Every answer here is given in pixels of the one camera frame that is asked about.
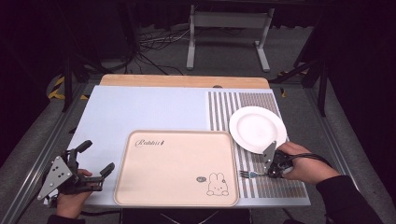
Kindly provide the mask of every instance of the placemat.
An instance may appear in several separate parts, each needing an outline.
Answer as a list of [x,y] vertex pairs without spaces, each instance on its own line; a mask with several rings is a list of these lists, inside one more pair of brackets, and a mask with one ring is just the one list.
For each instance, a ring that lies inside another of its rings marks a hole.
[[226,132],[134,131],[115,190],[119,205],[232,206],[239,199]]
[[[206,93],[207,125],[212,131],[228,132],[228,123],[233,112],[251,105],[269,109],[281,118],[273,93],[208,91]],[[237,171],[264,172],[262,155],[251,153],[236,143],[233,145]],[[304,183],[300,181],[269,177],[254,179],[238,177],[238,182],[241,198],[307,197]]]

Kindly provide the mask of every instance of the metal frame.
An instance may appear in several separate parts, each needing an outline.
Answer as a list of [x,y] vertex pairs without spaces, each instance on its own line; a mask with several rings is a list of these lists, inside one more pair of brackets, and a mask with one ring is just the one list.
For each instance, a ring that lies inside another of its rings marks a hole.
[[233,13],[233,12],[200,12],[195,11],[191,5],[190,12],[190,43],[187,54],[187,70],[194,67],[195,58],[195,27],[233,27],[262,29],[260,41],[255,41],[257,54],[259,55],[262,70],[270,71],[265,52],[263,49],[268,30],[274,15],[274,9],[270,8],[268,13]]

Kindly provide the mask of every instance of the cable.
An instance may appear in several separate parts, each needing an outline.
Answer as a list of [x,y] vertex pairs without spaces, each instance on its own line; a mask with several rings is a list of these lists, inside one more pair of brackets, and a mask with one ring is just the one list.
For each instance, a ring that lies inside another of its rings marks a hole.
[[176,67],[167,66],[167,65],[158,65],[158,64],[155,64],[154,62],[152,62],[152,61],[151,61],[149,58],[147,58],[145,55],[143,55],[143,54],[141,54],[141,53],[138,53],[138,55],[142,56],[143,58],[145,58],[146,60],[148,60],[150,63],[146,63],[146,62],[142,61],[141,59],[139,59],[138,57],[136,57],[137,60],[139,60],[139,61],[142,62],[142,63],[148,64],[148,65],[156,66],[160,71],[162,71],[162,72],[163,72],[164,74],[166,74],[166,75],[169,75],[169,74],[167,74],[165,71],[163,71],[163,70],[161,69],[161,67],[168,67],[168,68],[175,69],[175,70],[177,70],[182,76],[184,76],[184,74],[183,74],[179,69],[177,69]]
[[85,216],[85,217],[99,217],[99,216],[110,215],[110,214],[119,214],[119,213],[121,213],[120,210],[112,210],[112,211],[105,211],[105,212],[98,212],[98,213],[81,211],[81,215]]
[[289,212],[288,209],[282,208],[282,210],[286,213],[286,215],[287,215],[291,220],[295,220],[294,217],[291,215],[291,212]]
[[317,155],[317,154],[314,154],[314,153],[302,153],[302,154],[292,155],[292,156],[289,156],[288,159],[285,160],[285,161],[282,162],[282,163],[286,163],[286,162],[288,162],[288,161],[292,161],[292,160],[294,160],[294,159],[296,159],[296,158],[309,158],[309,159],[313,159],[313,160],[317,160],[317,161],[323,161],[323,162],[326,163],[328,166],[332,167],[332,166],[330,165],[330,163],[329,163],[326,159],[324,159],[323,157],[321,157],[321,156],[319,156],[319,155]]
[[167,74],[165,71],[163,71],[163,70],[161,69],[160,66],[158,66],[157,64],[155,64],[154,62],[152,62],[150,59],[148,59],[148,57],[146,57],[145,55],[143,55],[143,54],[141,54],[141,53],[139,53],[139,55],[142,56],[143,58],[145,58],[147,61],[149,61],[149,62],[151,63],[151,65],[156,66],[156,67],[158,68],[158,70],[162,71],[165,75],[169,75],[169,74]]

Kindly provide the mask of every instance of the gray surface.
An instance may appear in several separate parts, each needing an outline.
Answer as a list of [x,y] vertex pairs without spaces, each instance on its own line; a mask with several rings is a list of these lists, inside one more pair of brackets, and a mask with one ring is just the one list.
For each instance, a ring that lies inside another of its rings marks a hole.
[[[180,40],[166,49],[152,50],[145,53],[156,64],[174,66],[179,68],[186,75],[200,76],[236,76],[236,77],[266,77],[274,78],[280,71],[290,70],[295,58],[298,55],[303,43],[308,37],[310,29],[271,29],[267,42],[264,45],[271,72],[264,74],[258,56],[253,48],[255,36],[260,35],[260,31],[246,30],[240,35],[226,35],[219,31],[204,31],[196,37],[196,55],[194,70],[187,71],[186,58],[188,51],[188,41]],[[161,72],[154,66],[140,64],[145,74],[160,74]],[[135,63],[128,66],[128,71],[133,70],[139,74],[139,67]],[[176,70],[164,68],[169,73],[177,74]],[[89,93],[94,83],[98,80],[91,80],[86,88]],[[272,85],[275,90],[276,99],[279,105],[282,118],[285,121],[290,140],[310,148],[312,151],[332,160],[332,153],[329,147],[329,136],[323,132],[320,125],[317,109],[312,106],[313,102],[307,96],[306,90],[299,85]],[[287,97],[280,95],[279,87],[284,87]],[[63,129],[61,137],[52,148],[51,158],[53,159],[62,149],[68,146],[72,134],[68,133],[77,127],[79,118],[84,110],[86,101],[78,100],[74,111]],[[37,160],[37,155],[45,146],[52,130],[55,128],[57,119],[62,114],[63,101],[52,100],[42,115],[32,125],[31,129],[16,146],[7,162],[0,169],[0,178],[6,180],[2,183],[0,191],[0,217],[3,218],[13,203],[20,190],[26,176]],[[385,223],[394,223],[396,212],[390,197],[386,193],[383,185],[373,171],[370,162],[367,161],[361,145],[350,128],[347,119],[335,98],[332,89],[328,90],[326,99],[325,120],[331,127],[333,136],[343,156],[354,175],[361,193],[372,205],[375,211],[381,216]],[[324,223],[324,206],[320,195],[315,187],[307,186],[308,194],[312,206],[289,208],[292,215],[305,223]],[[105,211],[102,208],[86,208],[87,211]],[[34,201],[27,209],[20,223],[45,223],[53,209],[48,209],[39,201]],[[280,208],[254,209],[254,223],[282,223],[287,216]],[[103,217],[88,217],[88,223],[117,223],[118,215],[108,215]]]

